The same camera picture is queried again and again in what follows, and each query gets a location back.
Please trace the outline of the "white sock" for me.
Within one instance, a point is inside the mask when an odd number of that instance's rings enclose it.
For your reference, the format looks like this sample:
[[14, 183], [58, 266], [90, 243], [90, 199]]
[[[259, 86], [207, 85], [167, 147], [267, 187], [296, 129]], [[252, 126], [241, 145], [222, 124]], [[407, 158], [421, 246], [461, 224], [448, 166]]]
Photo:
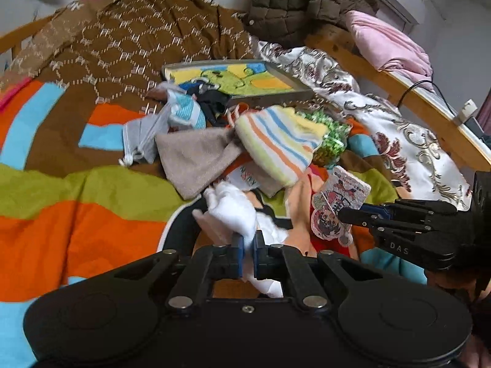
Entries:
[[262, 231], [265, 244], [283, 244], [288, 233], [279, 228], [273, 219], [256, 211], [246, 194], [225, 181], [204, 191], [207, 211], [192, 211], [192, 216], [201, 230], [216, 245], [230, 243], [232, 234], [238, 233], [244, 240], [245, 257], [242, 280], [249, 282], [257, 291], [271, 298], [283, 296], [278, 281], [258, 280], [254, 276], [252, 244], [258, 230]]

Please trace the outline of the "beige grey cloth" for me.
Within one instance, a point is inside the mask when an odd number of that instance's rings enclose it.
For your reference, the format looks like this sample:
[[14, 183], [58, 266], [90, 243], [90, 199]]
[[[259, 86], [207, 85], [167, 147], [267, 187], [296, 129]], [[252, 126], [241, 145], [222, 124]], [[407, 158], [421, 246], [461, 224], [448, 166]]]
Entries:
[[155, 142], [166, 178], [184, 200], [198, 196], [243, 152], [232, 128], [159, 133]]

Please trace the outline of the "white floral satin sheet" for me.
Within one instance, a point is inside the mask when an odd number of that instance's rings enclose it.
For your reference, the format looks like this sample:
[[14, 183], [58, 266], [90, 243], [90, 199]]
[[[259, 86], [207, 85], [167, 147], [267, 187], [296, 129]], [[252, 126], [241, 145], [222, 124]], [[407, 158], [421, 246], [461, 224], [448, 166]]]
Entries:
[[443, 150], [432, 130], [404, 118], [386, 99], [364, 95], [329, 54], [307, 47], [286, 49], [250, 37], [254, 56], [298, 78], [352, 125], [349, 148], [367, 160], [401, 198], [437, 200], [467, 210], [472, 184]]

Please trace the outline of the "green patterned cloth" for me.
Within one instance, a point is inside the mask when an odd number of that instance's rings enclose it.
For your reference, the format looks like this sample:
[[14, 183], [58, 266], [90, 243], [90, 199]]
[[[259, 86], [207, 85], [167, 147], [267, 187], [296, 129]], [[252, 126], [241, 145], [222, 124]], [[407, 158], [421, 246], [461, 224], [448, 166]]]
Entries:
[[323, 124], [326, 127], [322, 142], [314, 153], [313, 163], [317, 166], [332, 168], [337, 164], [340, 155], [347, 148], [348, 136], [352, 125], [334, 119], [323, 110], [311, 113], [300, 110], [296, 114], [316, 124]]

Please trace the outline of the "orange white packet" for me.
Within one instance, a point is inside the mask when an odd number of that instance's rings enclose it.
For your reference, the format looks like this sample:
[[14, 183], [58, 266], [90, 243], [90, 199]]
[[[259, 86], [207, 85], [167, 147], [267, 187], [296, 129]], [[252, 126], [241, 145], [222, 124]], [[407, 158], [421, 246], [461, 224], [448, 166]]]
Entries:
[[283, 186], [271, 178], [248, 155], [239, 156], [223, 173], [222, 178], [241, 191], [260, 190], [272, 198]]

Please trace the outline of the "white charger plug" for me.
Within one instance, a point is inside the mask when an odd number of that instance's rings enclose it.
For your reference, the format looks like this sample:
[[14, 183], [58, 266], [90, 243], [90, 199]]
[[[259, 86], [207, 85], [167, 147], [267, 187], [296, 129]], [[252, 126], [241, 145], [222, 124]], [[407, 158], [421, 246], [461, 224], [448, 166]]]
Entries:
[[478, 107], [472, 99], [468, 99], [463, 107], [455, 113], [453, 122], [456, 125], [464, 124], [468, 119], [475, 116], [478, 111]]

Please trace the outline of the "black sock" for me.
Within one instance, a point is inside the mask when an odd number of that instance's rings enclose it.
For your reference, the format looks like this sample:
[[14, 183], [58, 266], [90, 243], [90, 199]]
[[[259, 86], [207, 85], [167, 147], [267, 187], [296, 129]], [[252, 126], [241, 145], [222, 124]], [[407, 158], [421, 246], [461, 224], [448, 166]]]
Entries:
[[186, 94], [195, 97], [207, 122], [212, 127], [227, 127], [226, 112], [228, 109], [227, 104], [230, 100], [229, 94], [216, 90], [206, 83], [198, 83], [191, 86]]

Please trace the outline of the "colourful striped blanket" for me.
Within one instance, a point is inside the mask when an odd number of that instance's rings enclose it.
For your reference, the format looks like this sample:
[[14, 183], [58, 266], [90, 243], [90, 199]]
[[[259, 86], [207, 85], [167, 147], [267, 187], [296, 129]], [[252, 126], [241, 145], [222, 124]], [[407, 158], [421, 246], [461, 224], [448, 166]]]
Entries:
[[[41, 124], [37, 103], [56, 107], [62, 88], [30, 81], [1, 108], [1, 367], [31, 367], [36, 361], [22, 329], [27, 308], [40, 296], [80, 282], [163, 249], [178, 218], [196, 224], [191, 201], [184, 201], [167, 180], [109, 165], [64, 178], [36, 170], [17, 170], [17, 152], [3, 160], [5, 138], [32, 140]], [[322, 241], [309, 234], [311, 196], [328, 179], [311, 164], [293, 190], [267, 198], [246, 193], [258, 210], [292, 223], [290, 237], [309, 240], [311, 250], [333, 248], [346, 256], [426, 284], [423, 268], [374, 248], [368, 230], [354, 227], [354, 244]], [[198, 226], [199, 240], [206, 240]]]

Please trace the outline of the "pink cloth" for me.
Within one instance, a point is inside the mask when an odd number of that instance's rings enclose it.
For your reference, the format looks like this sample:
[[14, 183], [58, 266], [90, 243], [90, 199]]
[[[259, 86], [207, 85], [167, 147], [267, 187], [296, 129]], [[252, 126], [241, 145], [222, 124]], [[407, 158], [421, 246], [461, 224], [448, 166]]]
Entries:
[[361, 56], [377, 71], [397, 73], [413, 83], [432, 79], [428, 54], [409, 36], [360, 11], [349, 11], [345, 19]]

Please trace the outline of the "metal tray with drawing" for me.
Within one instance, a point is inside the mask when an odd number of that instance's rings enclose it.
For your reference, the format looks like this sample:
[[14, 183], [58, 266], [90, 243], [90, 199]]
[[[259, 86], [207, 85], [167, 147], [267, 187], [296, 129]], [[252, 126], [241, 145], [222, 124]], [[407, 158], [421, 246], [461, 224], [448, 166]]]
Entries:
[[219, 91], [229, 96], [228, 105], [246, 102], [267, 107], [315, 96], [302, 81], [258, 59], [181, 62], [164, 65], [161, 72], [167, 82], [195, 96]]

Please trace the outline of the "brown puffer jacket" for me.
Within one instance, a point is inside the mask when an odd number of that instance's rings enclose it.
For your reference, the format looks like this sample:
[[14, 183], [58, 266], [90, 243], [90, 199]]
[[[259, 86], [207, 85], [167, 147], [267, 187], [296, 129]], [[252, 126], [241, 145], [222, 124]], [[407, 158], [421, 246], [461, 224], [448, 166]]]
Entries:
[[243, 23], [262, 41], [296, 48], [326, 23], [346, 29], [352, 10], [374, 16], [378, 0], [251, 0]]

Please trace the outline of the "brown patterned quilt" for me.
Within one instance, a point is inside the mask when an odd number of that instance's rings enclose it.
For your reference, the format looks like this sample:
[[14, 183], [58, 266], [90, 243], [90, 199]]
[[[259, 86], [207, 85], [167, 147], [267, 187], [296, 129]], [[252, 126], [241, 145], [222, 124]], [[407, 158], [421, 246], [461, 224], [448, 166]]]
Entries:
[[138, 103], [166, 64], [251, 56], [238, 16], [214, 0], [78, 0], [29, 38], [1, 95], [31, 78], [90, 105]]

